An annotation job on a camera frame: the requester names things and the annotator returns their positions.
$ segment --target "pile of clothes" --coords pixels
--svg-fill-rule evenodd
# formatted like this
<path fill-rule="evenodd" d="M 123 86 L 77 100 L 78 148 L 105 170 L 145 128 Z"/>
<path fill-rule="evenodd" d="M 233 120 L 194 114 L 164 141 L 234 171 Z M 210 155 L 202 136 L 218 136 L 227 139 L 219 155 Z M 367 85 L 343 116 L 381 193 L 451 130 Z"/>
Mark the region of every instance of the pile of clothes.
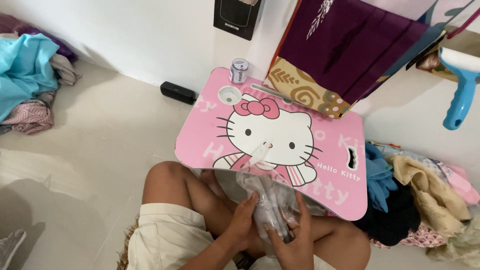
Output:
<path fill-rule="evenodd" d="M 72 86 L 81 77 L 76 59 L 52 35 L 0 13 L 0 135 L 52 128 L 58 83 Z"/>
<path fill-rule="evenodd" d="M 353 223 L 372 245 L 425 247 L 436 260 L 480 267 L 480 195 L 465 171 L 395 145 L 365 143 L 368 209 Z"/>

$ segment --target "hand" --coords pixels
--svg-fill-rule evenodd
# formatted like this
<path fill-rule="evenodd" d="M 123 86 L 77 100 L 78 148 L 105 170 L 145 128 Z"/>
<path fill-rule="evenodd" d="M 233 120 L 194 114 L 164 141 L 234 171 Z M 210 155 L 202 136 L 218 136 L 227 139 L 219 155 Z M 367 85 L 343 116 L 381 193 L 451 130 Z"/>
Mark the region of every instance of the hand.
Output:
<path fill-rule="evenodd" d="M 224 235 L 233 243 L 234 249 L 239 252 L 248 248 L 250 243 L 258 237 L 258 231 L 252 226 L 252 214 L 257 205 L 258 193 L 254 192 L 250 199 L 239 203 L 233 214 L 230 226 Z"/>
<path fill-rule="evenodd" d="M 282 267 L 282 270 L 313 270 L 313 241 L 310 237 L 310 215 L 307 205 L 303 201 L 300 192 L 295 195 L 300 210 L 300 225 L 288 226 L 293 231 L 295 239 L 285 244 L 278 236 L 278 233 L 270 225 L 264 224 L 264 228 L 272 242 L 275 255 Z"/>

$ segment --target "pink bow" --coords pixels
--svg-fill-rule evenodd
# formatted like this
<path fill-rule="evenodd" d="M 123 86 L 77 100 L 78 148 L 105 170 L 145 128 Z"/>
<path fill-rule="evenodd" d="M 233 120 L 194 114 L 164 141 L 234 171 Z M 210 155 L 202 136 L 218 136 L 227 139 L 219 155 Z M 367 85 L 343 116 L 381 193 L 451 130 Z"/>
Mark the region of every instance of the pink bow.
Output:
<path fill-rule="evenodd" d="M 275 119 L 280 115 L 280 109 L 277 103 L 271 98 L 264 98 L 260 101 L 240 100 L 239 103 L 233 105 L 233 109 L 241 116 L 263 115 L 268 119 Z"/>

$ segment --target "beige shorts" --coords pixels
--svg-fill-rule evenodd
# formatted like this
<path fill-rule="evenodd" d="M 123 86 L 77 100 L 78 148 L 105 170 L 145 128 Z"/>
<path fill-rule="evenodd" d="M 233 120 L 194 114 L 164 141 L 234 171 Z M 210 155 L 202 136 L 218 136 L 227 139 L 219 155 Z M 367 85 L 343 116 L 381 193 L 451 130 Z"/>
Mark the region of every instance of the beige shorts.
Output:
<path fill-rule="evenodd" d="M 177 270 L 213 243 L 204 217 L 183 206 L 151 203 L 140 207 L 138 229 L 128 246 L 128 270 Z M 314 256 L 315 270 L 334 270 Z M 224 270 L 237 270 L 230 261 Z M 281 270 L 276 259 L 258 259 L 250 270 Z"/>

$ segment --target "hello kitty laptop table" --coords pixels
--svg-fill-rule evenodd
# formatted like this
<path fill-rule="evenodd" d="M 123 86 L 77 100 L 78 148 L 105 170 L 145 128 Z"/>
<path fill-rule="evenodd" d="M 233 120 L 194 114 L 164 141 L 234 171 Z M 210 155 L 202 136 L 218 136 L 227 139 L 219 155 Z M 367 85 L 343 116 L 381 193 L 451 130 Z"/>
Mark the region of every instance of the hello kitty laptop table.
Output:
<path fill-rule="evenodd" d="M 340 120 L 251 88 L 232 84 L 229 70 L 212 71 L 175 144 L 186 166 L 237 171 L 272 138 L 265 158 L 288 185 L 337 216 L 354 221 L 367 210 L 363 121 Z"/>

